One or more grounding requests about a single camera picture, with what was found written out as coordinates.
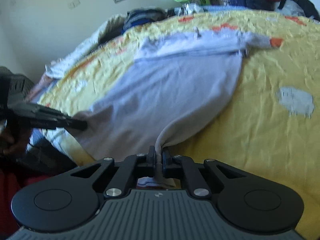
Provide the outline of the yellow cartoon print quilt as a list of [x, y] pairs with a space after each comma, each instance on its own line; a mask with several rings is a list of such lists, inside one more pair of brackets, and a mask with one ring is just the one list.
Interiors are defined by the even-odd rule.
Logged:
[[196, 162], [212, 158], [296, 190], [304, 201], [297, 231], [319, 238], [319, 25], [305, 17], [243, 10], [171, 17], [137, 26], [74, 65], [39, 104], [70, 115], [88, 109], [128, 70], [144, 38], [200, 30], [240, 30], [281, 38], [251, 49], [221, 115], [170, 148]]

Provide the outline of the blue knitted blanket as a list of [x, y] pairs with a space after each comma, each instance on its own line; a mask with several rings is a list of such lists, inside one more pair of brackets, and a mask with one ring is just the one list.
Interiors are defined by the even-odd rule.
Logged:
[[222, 5], [202, 5], [201, 8], [206, 12], [222, 12], [222, 11], [242, 11], [247, 10], [247, 7], [241, 6], [222, 6]]

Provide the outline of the white wall switch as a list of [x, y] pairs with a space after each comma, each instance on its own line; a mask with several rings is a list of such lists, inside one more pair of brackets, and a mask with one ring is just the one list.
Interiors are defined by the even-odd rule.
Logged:
[[80, 4], [81, 4], [80, 0], [73, 0], [73, 1], [68, 3], [68, 8], [70, 10], [72, 10], [72, 9], [78, 7]]

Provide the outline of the crumpled white plastic bag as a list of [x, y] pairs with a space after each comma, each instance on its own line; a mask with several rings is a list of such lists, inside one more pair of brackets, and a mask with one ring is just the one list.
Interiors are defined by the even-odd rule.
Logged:
[[174, 13], [177, 16], [188, 16], [201, 12], [204, 12], [203, 8], [195, 3], [183, 4], [181, 7], [174, 9]]

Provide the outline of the translucent plastic storage bag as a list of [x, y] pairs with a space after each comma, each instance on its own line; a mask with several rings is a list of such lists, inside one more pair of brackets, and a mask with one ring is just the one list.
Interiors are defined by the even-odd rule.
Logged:
[[305, 16], [304, 10], [293, 0], [276, 2], [274, 10], [285, 16]]

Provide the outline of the light lavender long-sleeve top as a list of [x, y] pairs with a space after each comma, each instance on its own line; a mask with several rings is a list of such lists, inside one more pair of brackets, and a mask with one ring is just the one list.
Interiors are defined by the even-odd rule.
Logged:
[[206, 127], [230, 102], [250, 48], [270, 49], [266, 35], [223, 28], [146, 38], [133, 65], [87, 111], [87, 129], [70, 134], [98, 160], [122, 161], [156, 150], [156, 174], [143, 185], [164, 183], [161, 150]]

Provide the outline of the white floral quilt edge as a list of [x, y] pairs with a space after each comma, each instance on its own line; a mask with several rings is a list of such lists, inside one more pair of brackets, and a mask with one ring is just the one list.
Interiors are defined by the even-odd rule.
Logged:
[[89, 38], [82, 41], [74, 51], [64, 58], [59, 58], [45, 65], [45, 72], [39, 82], [30, 90], [26, 100], [31, 102], [54, 80], [59, 80], [86, 56], [92, 54], [98, 48], [118, 37], [126, 20], [125, 15], [114, 15], [106, 20]]

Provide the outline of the folded dark clothes stack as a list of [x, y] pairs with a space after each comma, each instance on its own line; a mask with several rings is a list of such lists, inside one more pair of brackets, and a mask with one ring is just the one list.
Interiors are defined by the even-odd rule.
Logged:
[[104, 44], [135, 26], [166, 19], [168, 13], [161, 8], [140, 8], [127, 12], [127, 15], [114, 16], [108, 20], [105, 29], [99, 34], [98, 43]]

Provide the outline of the black bag by wall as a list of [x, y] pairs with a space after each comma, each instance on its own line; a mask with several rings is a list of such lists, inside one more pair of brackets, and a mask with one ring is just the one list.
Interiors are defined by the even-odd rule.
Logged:
[[319, 12], [314, 4], [309, 0], [298, 0], [298, 5], [303, 9], [304, 14], [308, 18], [320, 21]]

